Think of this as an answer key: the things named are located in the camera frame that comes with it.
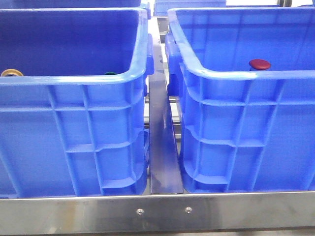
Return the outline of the red mushroom push button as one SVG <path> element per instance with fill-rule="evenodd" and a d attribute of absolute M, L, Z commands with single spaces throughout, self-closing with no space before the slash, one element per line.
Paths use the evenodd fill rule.
<path fill-rule="evenodd" d="M 269 61 L 264 59 L 252 59 L 249 61 L 250 71 L 264 71 L 271 67 Z"/>

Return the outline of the yellow mushroom push button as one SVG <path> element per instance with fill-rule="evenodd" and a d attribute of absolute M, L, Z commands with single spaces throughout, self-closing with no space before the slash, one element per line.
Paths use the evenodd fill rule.
<path fill-rule="evenodd" d="M 23 73 L 17 69 L 6 69 L 4 70 L 1 75 L 1 77 L 15 77 L 15 76 L 23 76 Z"/>

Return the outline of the blue plastic bin left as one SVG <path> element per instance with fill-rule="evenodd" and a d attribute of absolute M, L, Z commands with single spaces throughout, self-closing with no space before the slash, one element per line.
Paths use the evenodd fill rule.
<path fill-rule="evenodd" d="M 144 9 L 2 9 L 0 69 L 1 198 L 144 192 Z"/>

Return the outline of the blue plastic bin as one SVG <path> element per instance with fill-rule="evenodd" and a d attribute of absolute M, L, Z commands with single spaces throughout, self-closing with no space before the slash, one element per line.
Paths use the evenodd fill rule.
<path fill-rule="evenodd" d="M 144 9 L 2 9 L 0 69 L 1 198 L 144 192 Z"/>
<path fill-rule="evenodd" d="M 173 8 L 180 166 L 190 193 L 315 188 L 315 9 Z M 249 61 L 271 67 L 250 71 Z"/>

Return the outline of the blue plastic bin right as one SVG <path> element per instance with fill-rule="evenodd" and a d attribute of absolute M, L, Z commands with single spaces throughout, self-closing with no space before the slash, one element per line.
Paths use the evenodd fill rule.
<path fill-rule="evenodd" d="M 315 188 L 315 9 L 173 8 L 180 166 L 190 193 Z M 250 71 L 249 61 L 271 67 Z"/>

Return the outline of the far blue crate left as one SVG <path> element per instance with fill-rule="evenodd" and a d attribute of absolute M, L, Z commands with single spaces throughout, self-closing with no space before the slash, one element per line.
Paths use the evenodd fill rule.
<path fill-rule="evenodd" d="M 225 0 L 156 0 L 154 16 L 167 16 L 171 8 L 226 7 Z"/>

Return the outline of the blue bin rear left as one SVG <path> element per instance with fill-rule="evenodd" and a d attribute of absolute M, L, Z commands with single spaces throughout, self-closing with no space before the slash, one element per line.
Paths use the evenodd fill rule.
<path fill-rule="evenodd" d="M 33 8 L 124 8 L 136 7 L 147 11 L 151 19 L 148 0 L 1 0 L 1 9 Z"/>

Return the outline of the steel shelf front rail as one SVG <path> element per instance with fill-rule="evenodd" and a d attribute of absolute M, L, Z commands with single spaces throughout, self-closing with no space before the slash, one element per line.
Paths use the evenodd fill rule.
<path fill-rule="evenodd" d="M 2 199 L 2 235 L 313 228 L 315 194 L 166 194 Z"/>

